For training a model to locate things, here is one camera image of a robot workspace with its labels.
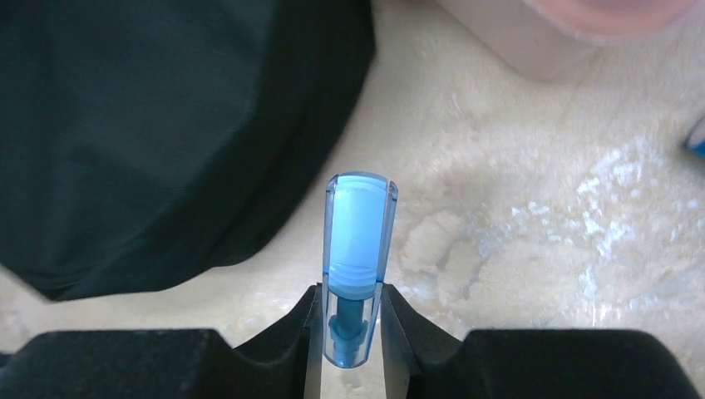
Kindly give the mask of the blue capped glue stick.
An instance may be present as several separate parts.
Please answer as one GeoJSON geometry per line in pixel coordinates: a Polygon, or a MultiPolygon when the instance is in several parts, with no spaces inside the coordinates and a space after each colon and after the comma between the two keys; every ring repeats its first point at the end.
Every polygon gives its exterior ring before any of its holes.
{"type": "Polygon", "coordinates": [[[703,159],[705,157],[705,118],[701,117],[688,131],[683,148],[690,154],[703,159]]]}

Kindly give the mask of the black student backpack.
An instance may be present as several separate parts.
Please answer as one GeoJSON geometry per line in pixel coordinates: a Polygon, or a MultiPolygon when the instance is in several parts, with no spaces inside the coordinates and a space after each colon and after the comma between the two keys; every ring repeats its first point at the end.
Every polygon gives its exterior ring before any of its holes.
{"type": "Polygon", "coordinates": [[[375,50],[369,1],[2,2],[2,265],[69,301],[252,257],[375,50]]]}

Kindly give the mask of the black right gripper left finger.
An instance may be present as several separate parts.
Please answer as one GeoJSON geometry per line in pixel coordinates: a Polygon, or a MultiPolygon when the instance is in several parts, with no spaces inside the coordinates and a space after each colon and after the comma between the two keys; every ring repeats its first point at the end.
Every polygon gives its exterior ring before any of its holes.
{"type": "Polygon", "coordinates": [[[231,347],[213,329],[46,332],[1,357],[4,398],[317,398],[322,289],[231,347]]]}

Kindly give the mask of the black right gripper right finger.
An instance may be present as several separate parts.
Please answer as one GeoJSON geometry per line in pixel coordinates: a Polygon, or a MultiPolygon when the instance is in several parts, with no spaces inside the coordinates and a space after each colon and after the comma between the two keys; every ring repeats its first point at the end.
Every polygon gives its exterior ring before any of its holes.
{"type": "Polygon", "coordinates": [[[476,329],[457,339],[388,284],[382,356],[390,398],[695,398],[654,336],[618,329],[476,329]]]}

